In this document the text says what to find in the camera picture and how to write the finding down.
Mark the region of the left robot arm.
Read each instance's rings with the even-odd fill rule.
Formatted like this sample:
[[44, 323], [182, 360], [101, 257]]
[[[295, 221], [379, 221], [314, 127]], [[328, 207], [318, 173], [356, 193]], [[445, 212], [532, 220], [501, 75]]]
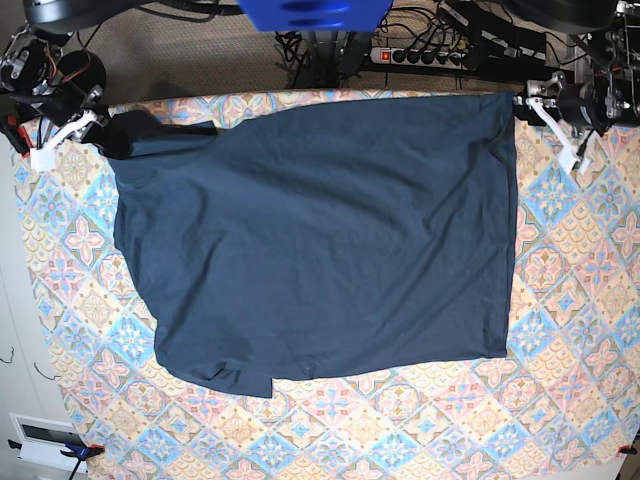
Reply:
[[590, 65], [582, 83], [569, 82], [557, 70], [546, 81], [529, 80], [514, 98], [521, 119], [547, 125], [556, 135], [562, 169], [583, 172], [592, 134], [639, 125], [639, 3], [542, 1], [527, 16], [567, 34], [583, 52], [568, 64], [585, 60]]

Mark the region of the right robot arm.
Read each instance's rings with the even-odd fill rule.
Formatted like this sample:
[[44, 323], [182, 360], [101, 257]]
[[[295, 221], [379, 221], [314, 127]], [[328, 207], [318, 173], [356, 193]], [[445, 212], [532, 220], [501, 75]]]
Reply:
[[45, 144], [41, 133], [31, 141], [22, 126], [34, 118], [57, 128], [71, 124], [69, 136], [80, 142], [96, 137], [109, 123], [108, 107], [101, 103], [104, 64], [85, 45], [66, 53], [72, 38], [26, 24], [1, 56], [1, 93], [14, 101], [14, 111], [1, 116], [1, 133], [23, 156]]

